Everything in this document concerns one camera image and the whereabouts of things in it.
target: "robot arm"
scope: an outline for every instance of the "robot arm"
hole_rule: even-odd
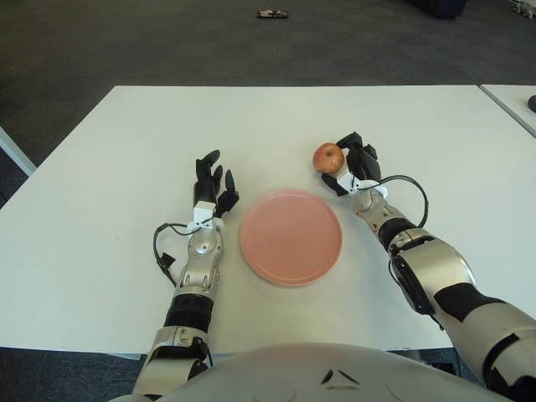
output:
[[[347,158],[347,164],[352,163],[356,162]],[[340,180],[344,174],[335,177],[338,183],[346,183]],[[379,182],[379,175],[374,180]],[[511,304],[480,293],[464,258],[389,205],[384,190],[363,183],[354,186],[355,190],[347,189],[356,198],[356,213],[389,253],[410,306],[446,330],[456,350],[489,389],[514,400],[533,400],[536,321]]]
[[[218,166],[214,174],[211,168],[218,158],[216,150],[196,161],[193,221],[186,225],[184,234],[189,237],[188,262],[177,279],[169,271],[174,259],[165,253],[160,257],[155,249],[158,264],[176,288],[133,394],[165,395],[207,369],[207,333],[219,279],[218,263],[224,249],[221,216],[239,199],[230,171],[225,174],[226,189],[217,198],[223,168]],[[168,226],[162,225],[157,233]]]

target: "pink plate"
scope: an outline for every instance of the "pink plate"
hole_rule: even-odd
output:
[[[322,277],[343,245],[333,211],[305,191],[286,189],[258,200],[242,219],[242,253],[260,276],[299,286]]]

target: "red apple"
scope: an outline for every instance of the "red apple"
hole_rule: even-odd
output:
[[[312,157],[312,166],[322,173],[335,174],[341,170],[343,164],[343,150],[332,142],[320,146]]]

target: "white table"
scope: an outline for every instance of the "white table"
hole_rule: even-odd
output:
[[[312,170],[322,142],[353,130],[376,147],[384,176],[426,188],[428,230],[467,258],[480,290],[536,315],[536,142],[476,86],[116,87],[0,210],[0,344],[146,352],[173,293],[152,233],[190,219],[194,160],[219,148],[240,202],[224,216],[214,353],[302,341],[450,346],[410,310],[351,201]],[[274,286],[240,253],[240,217],[285,187],[323,198],[343,228],[337,264],[311,286]],[[420,219],[415,188],[389,191]],[[159,247],[180,268],[185,245],[167,234]]]
[[[481,89],[521,126],[536,137],[536,112],[527,101],[536,95],[536,85],[481,85]]]

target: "gray carpet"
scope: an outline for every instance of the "gray carpet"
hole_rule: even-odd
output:
[[[39,165],[114,85],[534,85],[535,37],[506,0],[471,0],[454,21],[404,0],[3,0],[0,126]],[[0,208],[24,180],[0,152]],[[420,355],[470,377],[452,349]],[[140,365],[0,349],[0,395],[107,400]]]

